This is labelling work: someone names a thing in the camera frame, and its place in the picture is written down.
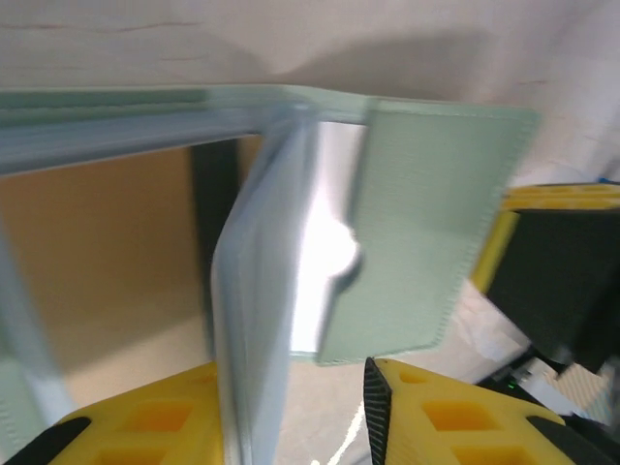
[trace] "black rubber edge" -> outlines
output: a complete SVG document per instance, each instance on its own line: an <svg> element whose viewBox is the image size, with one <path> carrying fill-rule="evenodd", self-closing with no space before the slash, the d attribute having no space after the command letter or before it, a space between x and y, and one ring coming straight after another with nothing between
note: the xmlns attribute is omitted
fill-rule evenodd
<svg viewBox="0 0 620 465"><path fill-rule="evenodd" d="M192 188L196 222L202 300L209 351L215 357L211 264L215 245L239 193L237 139L195 145L191 148Z"/></svg>
<svg viewBox="0 0 620 465"><path fill-rule="evenodd" d="M541 417L528 417L527 419L575 465L616 465L616 461L583 439L568 426Z"/></svg>
<svg viewBox="0 0 620 465"><path fill-rule="evenodd" d="M364 366L364 412L373 465L384 465L388 453L391 387L373 358Z"/></svg>
<svg viewBox="0 0 620 465"><path fill-rule="evenodd" d="M54 424L10 458L5 465L48 465L90 423L90 418L78 417Z"/></svg>

